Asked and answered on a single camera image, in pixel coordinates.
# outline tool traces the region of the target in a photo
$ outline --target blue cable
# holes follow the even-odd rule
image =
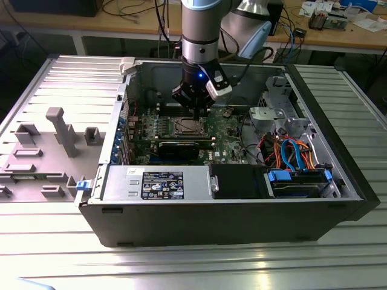
[[[293,145],[294,147],[294,153],[296,154],[296,160],[297,160],[297,165],[298,167],[301,169],[301,170],[305,170],[305,164],[302,162],[301,160],[301,153],[300,153],[300,149],[298,148],[296,142],[294,142],[293,140],[289,140],[289,139],[286,139],[284,142],[282,142],[281,144],[281,157],[282,157],[282,160],[284,161],[284,163],[286,165],[289,166],[289,168],[291,169],[291,171],[296,171],[294,169],[294,167],[286,160],[286,154],[285,154],[285,145],[286,143],[288,142],[291,142],[291,144]]]
[[[290,51],[289,51],[289,54],[288,54],[288,57],[285,59],[285,62],[284,63],[287,63],[290,59],[290,56],[291,56],[291,53],[293,52],[293,47],[294,47],[294,35],[293,35],[293,32],[291,30],[291,28],[286,25],[286,24],[283,24],[284,27],[287,28],[287,30],[289,31],[290,33],[290,39],[291,39],[291,47],[290,47]]]

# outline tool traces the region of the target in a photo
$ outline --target yellow cable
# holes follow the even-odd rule
[[[313,165],[313,161],[312,161],[312,152],[309,151],[309,160],[310,160],[310,165],[312,166],[313,169],[316,169],[315,166]]]

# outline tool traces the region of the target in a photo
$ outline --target power supply label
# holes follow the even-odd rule
[[[183,172],[144,172],[141,198],[184,199]]]

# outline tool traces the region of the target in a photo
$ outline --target black plastic cover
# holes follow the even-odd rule
[[[264,179],[265,167],[250,164],[211,164],[210,175],[218,179],[214,199],[269,198]]]
[[[16,12],[94,17],[103,0],[10,0]]]

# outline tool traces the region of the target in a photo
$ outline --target blue latch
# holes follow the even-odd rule
[[[77,190],[89,191],[93,188],[94,179],[78,181],[75,188]]]
[[[125,119],[122,117],[119,117],[119,126],[125,125]]]
[[[291,175],[286,170],[272,170],[268,173],[268,180],[272,181],[291,181]]]
[[[328,181],[332,180],[332,173],[329,170],[324,171],[324,174]]]

